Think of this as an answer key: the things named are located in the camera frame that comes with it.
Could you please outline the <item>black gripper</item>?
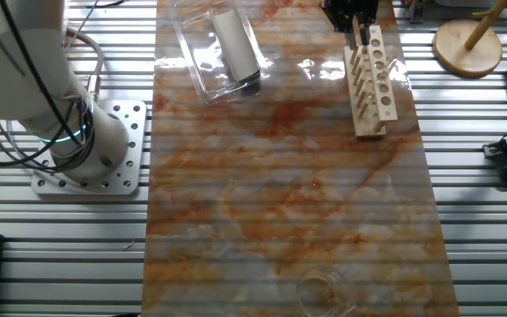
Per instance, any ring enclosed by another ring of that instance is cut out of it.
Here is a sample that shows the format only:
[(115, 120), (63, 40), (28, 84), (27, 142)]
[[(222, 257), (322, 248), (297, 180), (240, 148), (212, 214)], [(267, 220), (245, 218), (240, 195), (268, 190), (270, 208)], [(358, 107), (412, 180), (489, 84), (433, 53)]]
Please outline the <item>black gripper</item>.
[(377, 18), (378, 0), (323, 0), (321, 9), (331, 22), (337, 33), (345, 33), (345, 39), (351, 50), (358, 44), (353, 27), (353, 20), (359, 24), (359, 33), (363, 46), (371, 40), (370, 26)]

